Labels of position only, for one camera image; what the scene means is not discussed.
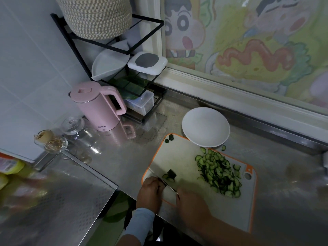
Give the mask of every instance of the pile of cucumber slices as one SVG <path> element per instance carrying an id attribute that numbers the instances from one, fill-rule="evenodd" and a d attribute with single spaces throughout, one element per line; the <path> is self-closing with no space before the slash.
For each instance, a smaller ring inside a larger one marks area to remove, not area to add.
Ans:
<path id="1" fill-rule="evenodd" d="M 197 155 L 195 161 L 197 162 L 198 171 L 201 176 L 197 179 L 203 180 L 211 185 L 212 190 L 216 193 L 228 197 L 240 197 L 240 165 L 230 166 L 230 162 L 225 159 L 219 152 L 214 152 L 208 149 L 206 153 L 205 148 L 200 148 L 204 153 L 203 156 Z"/>

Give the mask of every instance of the hand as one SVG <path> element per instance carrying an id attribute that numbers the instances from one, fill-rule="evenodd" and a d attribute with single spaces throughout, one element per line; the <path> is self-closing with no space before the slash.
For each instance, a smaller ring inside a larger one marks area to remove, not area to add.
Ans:
<path id="1" fill-rule="evenodd" d="M 178 188 L 176 206 L 180 217 L 187 227 L 199 233 L 211 219 L 211 212 L 205 201 L 198 194 Z"/>
<path id="2" fill-rule="evenodd" d="M 145 179 L 137 196 L 136 208 L 146 208 L 155 214 L 159 211 L 165 186 L 156 177 Z"/>

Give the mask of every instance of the cartoon eye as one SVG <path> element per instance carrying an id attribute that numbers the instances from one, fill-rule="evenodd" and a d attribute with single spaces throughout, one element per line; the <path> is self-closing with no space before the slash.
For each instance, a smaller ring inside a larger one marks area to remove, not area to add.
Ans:
<path id="1" fill-rule="evenodd" d="M 189 20 L 185 15 L 179 16 L 176 24 L 178 25 L 178 29 L 180 31 L 186 31 L 189 28 Z"/>
<path id="2" fill-rule="evenodd" d="M 172 33 L 172 25 L 168 21 L 165 21 L 165 36 L 170 36 Z"/>

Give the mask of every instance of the person's left hand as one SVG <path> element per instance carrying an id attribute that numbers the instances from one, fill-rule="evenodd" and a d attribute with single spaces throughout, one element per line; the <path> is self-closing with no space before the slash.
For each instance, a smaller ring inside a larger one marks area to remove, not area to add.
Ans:
<path id="1" fill-rule="evenodd" d="M 138 193 L 136 208 L 146 208 L 155 214 L 159 211 L 164 184 L 156 177 L 145 179 Z"/>

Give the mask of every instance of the window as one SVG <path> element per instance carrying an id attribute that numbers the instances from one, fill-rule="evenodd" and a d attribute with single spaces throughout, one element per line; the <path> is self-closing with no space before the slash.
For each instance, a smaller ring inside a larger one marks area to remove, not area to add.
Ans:
<path id="1" fill-rule="evenodd" d="M 161 5 L 170 67 L 328 115 L 328 0 Z"/>

